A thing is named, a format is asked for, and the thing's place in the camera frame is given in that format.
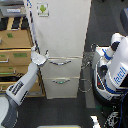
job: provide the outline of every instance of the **green sticker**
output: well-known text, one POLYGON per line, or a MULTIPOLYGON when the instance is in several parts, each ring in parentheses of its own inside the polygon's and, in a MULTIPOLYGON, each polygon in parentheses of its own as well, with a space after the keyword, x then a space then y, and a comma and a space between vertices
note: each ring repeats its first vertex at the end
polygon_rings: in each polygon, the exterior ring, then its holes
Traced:
POLYGON ((13 69, 12 67, 8 68, 8 69, 13 69))
POLYGON ((13 53, 15 58, 19 58, 19 57, 27 57, 26 53, 13 53))
POLYGON ((8 38, 13 38, 12 33, 7 33, 8 38))
POLYGON ((5 55, 0 55, 0 57, 5 57, 5 55))
POLYGON ((40 11, 43 13, 46 10, 46 7, 44 7, 44 5, 40 6, 40 11))

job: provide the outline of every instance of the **floor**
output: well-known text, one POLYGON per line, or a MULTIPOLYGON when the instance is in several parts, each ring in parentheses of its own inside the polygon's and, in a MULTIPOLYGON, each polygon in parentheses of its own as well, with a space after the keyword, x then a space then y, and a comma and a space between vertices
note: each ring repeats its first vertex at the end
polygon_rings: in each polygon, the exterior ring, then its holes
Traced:
MULTIPOLYGON (((126 36, 121 22, 120 11, 128 7, 128 1, 124 0, 92 0, 89 26, 85 45, 85 60, 81 70, 81 79, 90 78, 90 67, 86 67, 86 61, 92 57, 91 45, 93 43, 100 46, 108 46, 111 43, 111 36, 119 32, 126 36)), ((93 122, 91 115, 98 117, 99 123, 103 128, 110 108, 101 113, 101 104, 93 96, 90 82, 80 80, 81 90, 78 91, 76 99, 53 99, 46 98, 26 98, 19 107, 19 118, 15 128, 36 128, 44 125, 79 125, 81 128, 92 128, 93 122)))

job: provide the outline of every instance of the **black cable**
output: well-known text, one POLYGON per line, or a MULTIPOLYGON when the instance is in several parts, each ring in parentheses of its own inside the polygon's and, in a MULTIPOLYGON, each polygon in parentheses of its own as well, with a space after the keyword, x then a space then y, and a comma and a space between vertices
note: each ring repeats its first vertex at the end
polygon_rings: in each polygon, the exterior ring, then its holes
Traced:
POLYGON ((106 0, 97 0, 99 3, 104 3, 106 0))

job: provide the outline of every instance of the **wooden cabinet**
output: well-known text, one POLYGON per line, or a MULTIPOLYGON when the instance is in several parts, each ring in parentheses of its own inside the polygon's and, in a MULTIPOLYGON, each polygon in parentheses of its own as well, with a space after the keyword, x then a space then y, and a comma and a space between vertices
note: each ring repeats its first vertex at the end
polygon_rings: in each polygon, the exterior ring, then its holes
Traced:
MULTIPOLYGON (((16 82, 28 71, 31 63, 32 39, 29 29, 11 30, 14 18, 9 18, 7 29, 0 31, 0 93, 16 82)), ((44 96, 40 77, 37 79, 28 96, 44 96)))

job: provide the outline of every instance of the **sticker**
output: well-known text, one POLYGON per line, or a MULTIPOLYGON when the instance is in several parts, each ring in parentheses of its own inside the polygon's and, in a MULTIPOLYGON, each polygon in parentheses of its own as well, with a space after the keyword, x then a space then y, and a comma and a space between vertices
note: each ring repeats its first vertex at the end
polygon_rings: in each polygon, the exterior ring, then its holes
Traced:
POLYGON ((6 57, 5 55, 0 55, 0 57, 6 57))
POLYGON ((13 69, 12 67, 8 68, 8 69, 13 69))
POLYGON ((13 38, 12 33, 7 33, 8 38, 13 38))
POLYGON ((43 2, 37 3, 37 12, 38 12, 38 16, 48 17, 49 16, 48 4, 43 2))
POLYGON ((27 57, 26 53, 13 53, 15 58, 20 58, 20 57, 27 57))

